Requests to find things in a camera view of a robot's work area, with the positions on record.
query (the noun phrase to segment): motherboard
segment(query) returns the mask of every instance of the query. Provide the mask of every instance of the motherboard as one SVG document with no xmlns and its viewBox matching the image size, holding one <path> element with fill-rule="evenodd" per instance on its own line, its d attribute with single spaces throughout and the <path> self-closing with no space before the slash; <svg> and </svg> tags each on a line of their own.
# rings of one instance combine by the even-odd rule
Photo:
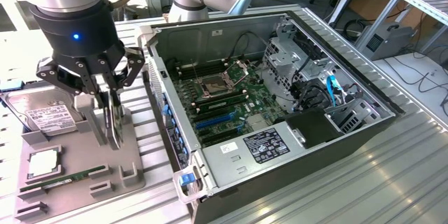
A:
<svg viewBox="0 0 448 224">
<path fill-rule="evenodd" d="M 248 61 L 179 69 L 174 85 L 204 147 L 271 126 L 287 114 Z"/>
</svg>

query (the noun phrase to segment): hard drive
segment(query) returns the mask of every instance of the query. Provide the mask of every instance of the hard drive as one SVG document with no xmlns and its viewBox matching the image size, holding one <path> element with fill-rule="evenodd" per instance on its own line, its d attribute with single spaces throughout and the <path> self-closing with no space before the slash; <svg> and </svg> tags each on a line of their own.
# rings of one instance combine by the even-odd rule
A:
<svg viewBox="0 0 448 224">
<path fill-rule="evenodd" d="M 0 99 L 27 130 L 42 131 L 47 136 L 75 131 L 75 123 L 84 120 L 75 110 L 74 95 L 44 81 L 0 93 Z"/>
</svg>

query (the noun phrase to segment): warning label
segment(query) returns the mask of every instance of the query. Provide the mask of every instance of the warning label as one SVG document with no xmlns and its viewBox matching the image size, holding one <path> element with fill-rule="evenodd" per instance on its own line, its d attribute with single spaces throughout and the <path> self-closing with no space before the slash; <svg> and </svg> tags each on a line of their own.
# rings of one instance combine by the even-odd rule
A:
<svg viewBox="0 0 448 224">
<path fill-rule="evenodd" d="M 75 121 L 66 105 L 30 110 L 26 113 L 44 133 L 75 126 Z"/>
<path fill-rule="evenodd" d="M 243 140 L 259 164 L 290 152 L 275 128 L 246 137 Z"/>
</svg>

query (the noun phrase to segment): blue pcie slot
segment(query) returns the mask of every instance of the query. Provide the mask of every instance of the blue pcie slot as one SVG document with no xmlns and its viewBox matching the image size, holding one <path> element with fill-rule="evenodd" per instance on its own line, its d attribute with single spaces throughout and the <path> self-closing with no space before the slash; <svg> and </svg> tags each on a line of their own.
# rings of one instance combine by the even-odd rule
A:
<svg viewBox="0 0 448 224">
<path fill-rule="evenodd" d="M 207 120 L 206 122 L 202 122 L 202 123 L 198 123 L 196 124 L 196 130 L 202 129 L 202 128 L 206 128 L 208 126 L 212 126 L 215 124 L 219 124 L 219 123 L 223 123 L 223 122 L 228 122 L 228 121 L 232 121 L 234 118 L 235 118 L 235 113 L 236 112 L 232 112 L 224 116 L 220 116 L 219 118 L 214 118 L 211 120 Z"/>
</svg>

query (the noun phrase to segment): hard drive label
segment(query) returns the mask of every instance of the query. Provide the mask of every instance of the hard drive label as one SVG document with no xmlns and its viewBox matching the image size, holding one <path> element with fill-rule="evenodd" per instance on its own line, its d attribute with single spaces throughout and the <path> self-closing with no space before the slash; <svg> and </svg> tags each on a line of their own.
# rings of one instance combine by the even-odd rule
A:
<svg viewBox="0 0 448 224">
<path fill-rule="evenodd" d="M 75 120 L 66 105 L 30 110 L 26 113 L 44 133 L 75 126 Z"/>
<path fill-rule="evenodd" d="M 290 148 L 275 128 L 246 137 L 243 140 L 259 164 L 290 152 Z"/>
</svg>

